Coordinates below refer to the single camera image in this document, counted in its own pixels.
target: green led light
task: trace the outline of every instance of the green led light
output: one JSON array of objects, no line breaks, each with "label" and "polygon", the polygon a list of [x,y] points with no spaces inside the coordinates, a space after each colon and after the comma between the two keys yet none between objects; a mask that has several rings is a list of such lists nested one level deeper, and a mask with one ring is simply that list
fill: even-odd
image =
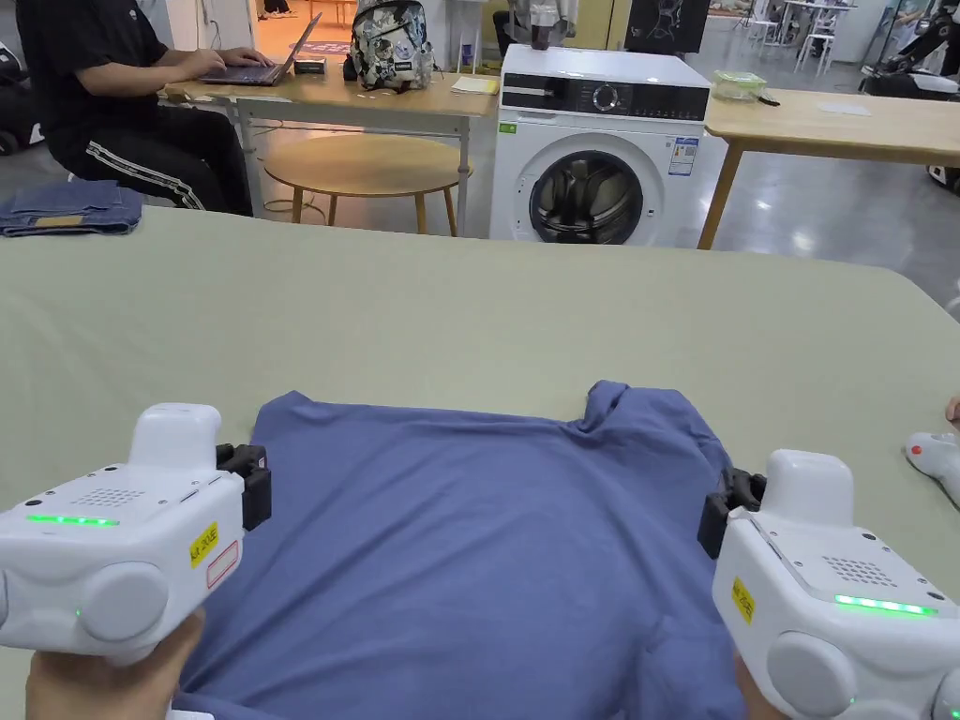
[{"label": "green led light", "polygon": [[58,525],[92,525],[108,527],[119,525],[120,520],[104,520],[101,517],[68,517],[63,515],[27,515],[31,522],[55,522]]},{"label": "green led light", "polygon": [[[905,613],[908,615],[935,615],[939,611],[933,608],[922,608],[919,605],[894,603],[890,600],[872,600],[869,597],[850,597],[849,595],[834,595],[833,599],[841,605],[850,605],[858,608],[872,608],[874,610]],[[960,714],[954,714],[960,720]]]}]

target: t-shirt sleeve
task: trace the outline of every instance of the t-shirt sleeve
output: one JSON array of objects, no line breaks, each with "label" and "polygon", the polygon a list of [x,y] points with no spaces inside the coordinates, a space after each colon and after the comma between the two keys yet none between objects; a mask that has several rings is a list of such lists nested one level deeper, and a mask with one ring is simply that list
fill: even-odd
[{"label": "t-shirt sleeve", "polygon": [[144,60],[148,65],[153,65],[166,55],[168,48],[157,38],[154,26],[151,25],[150,20],[147,19],[139,6],[136,8],[136,21],[139,23],[140,32],[143,34],[143,48],[146,55]]},{"label": "t-shirt sleeve", "polygon": [[94,3],[77,0],[45,0],[50,18],[41,22],[44,50],[60,75],[72,75],[88,67],[113,62],[103,24]]}]

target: white stripe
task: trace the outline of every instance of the white stripe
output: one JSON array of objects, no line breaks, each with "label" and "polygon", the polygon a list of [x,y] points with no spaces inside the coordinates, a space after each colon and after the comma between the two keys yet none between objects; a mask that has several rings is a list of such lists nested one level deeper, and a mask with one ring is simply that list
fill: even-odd
[{"label": "white stripe", "polygon": [[172,178],[171,176],[164,175],[153,168],[143,167],[142,165],[137,165],[134,162],[130,162],[129,160],[112,153],[103,145],[93,142],[92,140],[86,146],[86,152],[88,155],[100,160],[107,167],[118,170],[124,175],[173,190],[183,199],[183,204],[185,204],[187,207],[191,207],[195,210],[204,209],[204,205],[200,202],[200,198],[198,198],[193,192],[193,188],[178,178]]},{"label": "white stripe", "polygon": [[511,85],[504,85],[503,91],[513,93],[514,95],[536,95],[541,98],[553,97],[552,92],[548,92],[539,87],[513,87]]}]

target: blue t-shirt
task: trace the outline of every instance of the blue t-shirt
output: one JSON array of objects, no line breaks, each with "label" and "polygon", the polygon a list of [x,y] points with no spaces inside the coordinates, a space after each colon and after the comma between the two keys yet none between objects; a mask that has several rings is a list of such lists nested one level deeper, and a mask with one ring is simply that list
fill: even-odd
[{"label": "blue t-shirt", "polygon": [[696,535],[729,463],[679,393],[582,420],[313,402],[253,433],[274,516],[177,707],[218,720],[739,720]]}]

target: patterned backpack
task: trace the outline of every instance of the patterned backpack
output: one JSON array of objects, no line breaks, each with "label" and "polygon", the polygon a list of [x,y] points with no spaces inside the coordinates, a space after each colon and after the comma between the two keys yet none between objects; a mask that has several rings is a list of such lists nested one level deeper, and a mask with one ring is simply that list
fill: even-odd
[{"label": "patterned backpack", "polygon": [[350,57],[367,90],[422,89],[433,76],[426,12],[416,0],[359,0]]}]

